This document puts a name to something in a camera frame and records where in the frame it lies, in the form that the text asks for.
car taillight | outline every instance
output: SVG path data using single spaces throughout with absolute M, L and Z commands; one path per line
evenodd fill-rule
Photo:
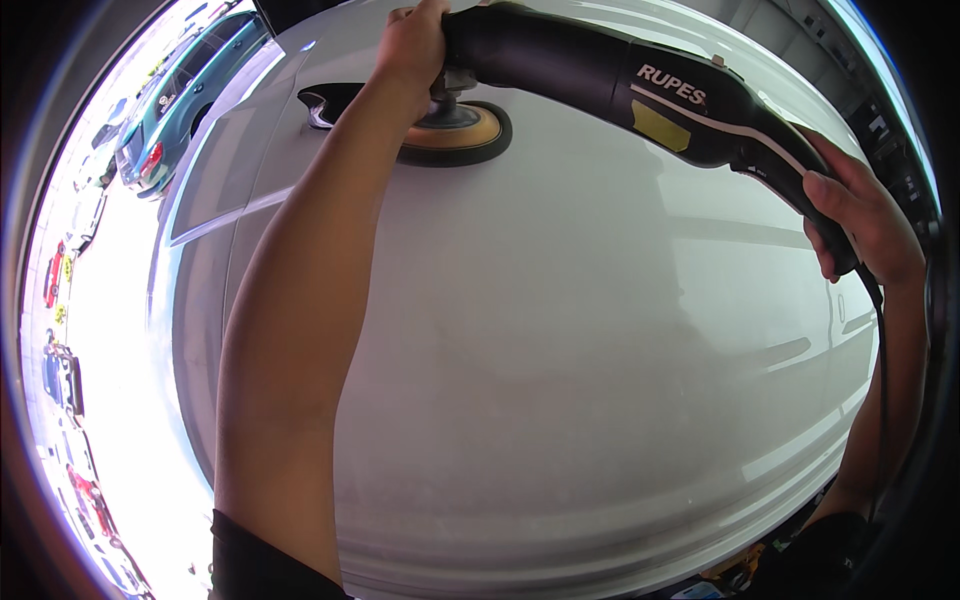
M 144 161 L 143 166 L 140 167 L 140 177 L 147 177 L 150 175 L 150 172 L 154 170 L 154 167 L 160 163 L 161 156 L 163 156 L 163 142 L 157 142 L 147 155 L 147 159 Z

black sleeve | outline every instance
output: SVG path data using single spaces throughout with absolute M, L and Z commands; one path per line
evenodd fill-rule
M 804 529 L 782 553 L 772 547 L 766 549 L 764 555 L 773 554 L 761 557 L 750 587 L 736 597 L 837 597 L 862 556 L 867 536 L 867 520 L 857 513 L 825 516 Z
M 343 588 L 213 511 L 213 596 L 219 600 L 351 600 Z

blue car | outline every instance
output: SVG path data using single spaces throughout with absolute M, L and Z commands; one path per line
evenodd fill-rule
M 140 91 L 115 151 L 120 180 L 155 199 L 224 87 L 270 38 L 256 12 L 225 16 L 182 44 Z

person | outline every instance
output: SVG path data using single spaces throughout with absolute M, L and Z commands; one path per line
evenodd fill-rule
M 442 69 L 448 10 L 445 0 L 422 0 L 390 13 L 370 79 L 268 226 L 240 285 L 217 402 L 211 529 L 214 594 L 223 600 L 347 597 L 334 523 L 334 421 L 364 321 L 380 202 L 404 135 L 426 113 Z M 802 131 L 838 177 L 809 172 L 804 191 L 852 235 L 884 289 L 885 469 L 877 468 L 875 376 L 835 483 L 797 539 L 757 571 L 746 592 L 753 597 L 827 597 L 825 590 L 850 577 L 877 475 L 885 487 L 910 446 L 924 379 L 917 238 L 869 168 Z M 804 228 L 823 276 L 836 281 L 823 240 L 810 223 Z M 304 263 L 313 271 L 306 280 Z M 307 312 L 314 316 L 309 327 L 300 318 Z

yellow foam pad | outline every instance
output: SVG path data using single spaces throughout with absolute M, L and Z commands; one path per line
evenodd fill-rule
M 450 130 L 434 130 L 412 127 L 407 132 L 404 145 L 415 148 L 436 148 L 438 150 L 459 150 L 474 148 L 494 141 L 500 135 L 500 122 L 489 110 L 482 107 L 468 107 L 480 120 L 469 127 Z

